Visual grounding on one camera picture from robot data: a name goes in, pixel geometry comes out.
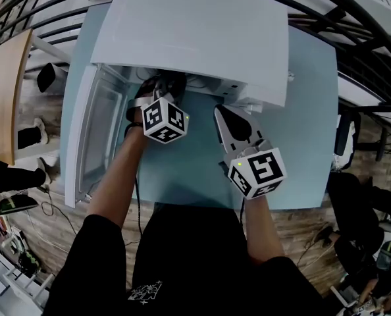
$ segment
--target light blue table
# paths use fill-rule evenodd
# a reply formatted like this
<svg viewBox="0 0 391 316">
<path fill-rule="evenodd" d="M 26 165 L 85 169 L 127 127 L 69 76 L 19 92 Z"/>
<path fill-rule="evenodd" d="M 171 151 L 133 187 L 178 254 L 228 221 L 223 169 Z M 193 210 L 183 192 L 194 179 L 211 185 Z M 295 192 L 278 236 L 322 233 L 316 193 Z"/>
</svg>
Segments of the light blue table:
<svg viewBox="0 0 391 316">
<path fill-rule="evenodd" d="M 267 195 L 271 209 L 320 206 L 336 134 L 334 48 L 292 27 L 289 44 L 289 69 L 296 77 L 288 83 L 285 108 L 254 113 L 264 134 L 279 147 L 288 172 L 279 188 Z M 182 109 L 190 115 L 188 134 L 168 145 L 150 141 L 138 173 L 142 200 L 240 208 L 242 196 L 218 166 L 224 150 L 213 109 L 220 102 L 220 98 L 186 93 Z M 122 131 L 127 124 L 124 120 Z"/>
</svg>

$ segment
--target forearm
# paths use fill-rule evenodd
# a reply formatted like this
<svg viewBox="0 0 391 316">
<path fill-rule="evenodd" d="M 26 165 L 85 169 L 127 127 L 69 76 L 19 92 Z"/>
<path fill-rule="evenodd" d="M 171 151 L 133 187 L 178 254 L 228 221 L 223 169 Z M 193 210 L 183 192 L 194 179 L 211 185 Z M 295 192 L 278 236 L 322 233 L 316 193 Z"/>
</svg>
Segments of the forearm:
<svg viewBox="0 0 391 316">
<path fill-rule="evenodd" d="M 256 264 L 284 256 L 282 243 L 274 226 L 265 196 L 246 200 L 248 254 Z"/>
<path fill-rule="evenodd" d="M 358 302 L 359 304 L 364 304 L 367 300 L 369 294 L 374 290 L 375 286 L 377 285 L 378 279 L 370 280 L 367 285 L 365 286 L 364 290 L 362 291 L 361 295 L 359 296 Z"/>
<path fill-rule="evenodd" d="M 143 129 L 133 127 L 99 184 L 87 215 L 97 214 L 122 227 L 130 206 L 138 164 L 147 145 Z"/>
</svg>

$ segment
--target desk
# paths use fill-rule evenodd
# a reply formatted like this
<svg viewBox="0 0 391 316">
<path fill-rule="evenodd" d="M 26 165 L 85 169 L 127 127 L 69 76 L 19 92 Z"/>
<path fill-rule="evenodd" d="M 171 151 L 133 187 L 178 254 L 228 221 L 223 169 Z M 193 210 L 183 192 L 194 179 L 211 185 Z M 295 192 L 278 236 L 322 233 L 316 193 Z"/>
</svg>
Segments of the desk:
<svg viewBox="0 0 391 316">
<path fill-rule="evenodd" d="M 266 137 L 280 149 L 288 173 L 282 185 L 267 195 L 271 209 L 321 205 L 336 135 L 338 75 L 334 48 L 292 27 L 289 46 L 289 69 L 295 80 L 288 84 L 285 108 L 253 113 Z M 150 141 L 138 174 L 142 200 L 240 208 L 242 195 L 218 166 L 224 149 L 217 138 L 213 109 L 220 101 L 186 93 L 182 109 L 190 115 L 188 134 L 173 144 Z"/>
<path fill-rule="evenodd" d="M 31 46 L 70 62 L 69 56 L 25 30 L 0 45 L 0 161 L 13 165 L 17 151 L 16 114 L 24 69 Z M 58 149 L 58 144 L 22 149 L 21 157 Z"/>
</svg>

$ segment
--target white shoe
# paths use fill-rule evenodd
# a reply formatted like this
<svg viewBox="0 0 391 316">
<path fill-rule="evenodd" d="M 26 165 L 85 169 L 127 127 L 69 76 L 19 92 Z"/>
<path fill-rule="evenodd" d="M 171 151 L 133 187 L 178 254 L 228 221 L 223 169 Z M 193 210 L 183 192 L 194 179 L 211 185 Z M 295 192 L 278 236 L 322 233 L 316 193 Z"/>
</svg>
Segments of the white shoe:
<svg viewBox="0 0 391 316">
<path fill-rule="evenodd" d="M 52 180 L 51 180 L 51 177 L 49 176 L 49 174 L 46 172 L 45 164 L 43 163 L 43 159 L 38 158 L 36 160 L 38 161 L 38 169 L 41 169 L 45 173 L 45 182 L 43 183 L 43 185 L 49 185 L 52 182 Z"/>
<path fill-rule="evenodd" d="M 38 117 L 35 118 L 33 125 L 40 131 L 40 144 L 48 144 L 49 138 L 45 131 L 45 123 Z"/>
</svg>

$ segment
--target person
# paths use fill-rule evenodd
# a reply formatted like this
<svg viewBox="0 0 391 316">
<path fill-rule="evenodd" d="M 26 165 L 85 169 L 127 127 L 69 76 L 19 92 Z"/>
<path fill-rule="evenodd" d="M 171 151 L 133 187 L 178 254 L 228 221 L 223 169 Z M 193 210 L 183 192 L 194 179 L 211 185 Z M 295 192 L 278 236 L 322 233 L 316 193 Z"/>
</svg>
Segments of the person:
<svg viewBox="0 0 391 316">
<path fill-rule="evenodd" d="M 141 111 L 134 122 L 142 123 Z M 43 315 L 197 309 L 323 315 L 320 294 L 285 257 L 265 196 L 245 202 L 247 237 L 231 209 L 156 205 L 127 292 L 128 244 L 121 228 L 147 143 L 141 126 L 126 133 L 52 284 Z"/>
<path fill-rule="evenodd" d="M 339 231 L 323 228 L 315 242 L 334 243 L 334 249 L 350 283 L 359 294 L 357 307 L 370 296 L 376 299 L 386 314 L 391 314 L 391 272 L 381 271 L 375 259 L 382 245 L 391 240 L 391 233 L 379 226 L 374 209 L 391 215 L 391 192 L 361 185 L 356 176 L 331 172 L 327 190 L 332 202 Z"/>
<path fill-rule="evenodd" d="M 35 118 L 34 126 L 18 131 L 18 148 L 23 149 L 37 143 L 47 144 L 48 135 L 45 131 L 45 125 L 40 118 Z M 0 161 L 0 193 L 8 191 L 22 191 L 28 188 L 38 187 L 51 183 L 51 178 L 46 172 L 45 164 L 38 158 L 38 168 L 35 171 L 29 171 L 17 168 L 8 168 L 8 164 Z"/>
</svg>

